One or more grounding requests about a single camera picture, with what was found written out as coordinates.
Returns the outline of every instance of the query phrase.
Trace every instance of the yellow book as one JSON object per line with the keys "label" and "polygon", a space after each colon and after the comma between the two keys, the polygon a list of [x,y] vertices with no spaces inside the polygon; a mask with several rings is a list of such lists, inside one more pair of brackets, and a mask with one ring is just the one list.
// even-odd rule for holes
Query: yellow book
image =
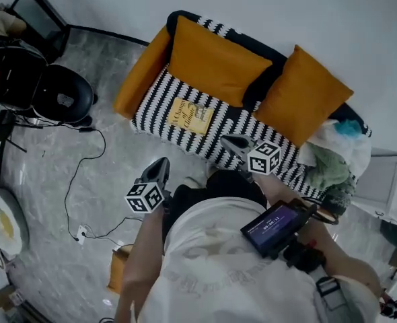
{"label": "yellow book", "polygon": [[204,108],[182,98],[175,98],[167,123],[197,134],[206,134],[213,109]]}

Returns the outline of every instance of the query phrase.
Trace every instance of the small screen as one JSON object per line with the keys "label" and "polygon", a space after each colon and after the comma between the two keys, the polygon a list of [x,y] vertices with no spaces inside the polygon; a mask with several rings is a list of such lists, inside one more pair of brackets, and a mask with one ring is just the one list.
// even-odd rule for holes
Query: small screen
{"label": "small screen", "polygon": [[297,216],[298,214],[293,209],[282,205],[264,217],[255,226],[251,227],[247,233],[258,245],[262,245],[280,232]]}

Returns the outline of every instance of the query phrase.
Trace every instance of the gray floor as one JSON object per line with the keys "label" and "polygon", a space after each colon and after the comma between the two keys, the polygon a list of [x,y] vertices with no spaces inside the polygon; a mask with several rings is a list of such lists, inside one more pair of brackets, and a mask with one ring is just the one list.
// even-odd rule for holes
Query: gray floor
{"label": "gray floor", "polygon": [[[166,156],[172,163],[169,190],[185,176],[205,180],[205,163],[177,147],[148,135],[135,135],[129,122],[115,114],[113,101],[123,79],[143,52],[138,44],[86,31],[73,31],[58,63],[83,75],[100,97],[91,115],[107,141],[97,160],[84,161],[67,201],[73,234],[88,224],[96,234],[133,216],[123,195],[153,160]],[[101,152],[98,133],[79,134],[63,127],[42,131],[16,128],[7,144],[1,172],[24,210],[30,228],[30,247],[14,261],[12,281],[24,297],[56,323],[98,322],[113,317],[118,296],[106,289],[113,243],[86,240],[80,246],[67,233],[63,199],[77,162]],[[126,221],[110,236],[133,243],[140,223]],[[379,221],[352,207],[339,226],[330,229],[352,256],[368,261],[380,274],[393,248],[379,234]]]}

